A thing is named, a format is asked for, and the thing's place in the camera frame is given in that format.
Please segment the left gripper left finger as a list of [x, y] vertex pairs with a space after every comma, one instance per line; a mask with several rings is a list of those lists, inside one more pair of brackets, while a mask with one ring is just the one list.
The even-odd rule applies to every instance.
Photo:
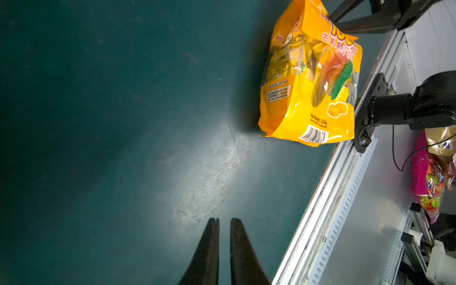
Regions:
[[220, 221], [210, 218], [179, 285], [218, 285]]

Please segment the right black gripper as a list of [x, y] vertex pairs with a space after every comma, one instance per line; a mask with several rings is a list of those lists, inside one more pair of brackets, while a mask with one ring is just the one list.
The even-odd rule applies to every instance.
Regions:
[[370, 15], [349, 21], [340, 21], [362, 2], [362, 0], [343, 1], [330, 14], [329, 19], [343, 33], [348, 34], [381, 34], [392, 30], [400, 31], [413, 26], [433, 4], [440, 2], [440, 0], [370, 1]]

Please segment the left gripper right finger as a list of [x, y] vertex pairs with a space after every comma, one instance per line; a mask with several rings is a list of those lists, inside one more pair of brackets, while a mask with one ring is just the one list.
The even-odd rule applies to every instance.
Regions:
[[230, 222], [230, 270], [233, 285], [270, 285], [239, 218]]

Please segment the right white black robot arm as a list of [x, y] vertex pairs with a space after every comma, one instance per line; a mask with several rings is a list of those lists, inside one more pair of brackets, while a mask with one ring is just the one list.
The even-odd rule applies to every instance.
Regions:
[[349, 21], [342, 18], [361, 4], [343, 1], [330, 20], [349, 34], [385, 34], [388, 40], [370, 74], [356, 107], [355, 132], [361, 134], [377, 125], [408, 125], [412, 130], [447, 127], [456, 123], [456, 73], [430, 76], [414, 93], [389, 95], [390, 87], [381, 68], [393, 63], [403, 30], [412, 26], [435, 1], [371, 1], [371, 14]]

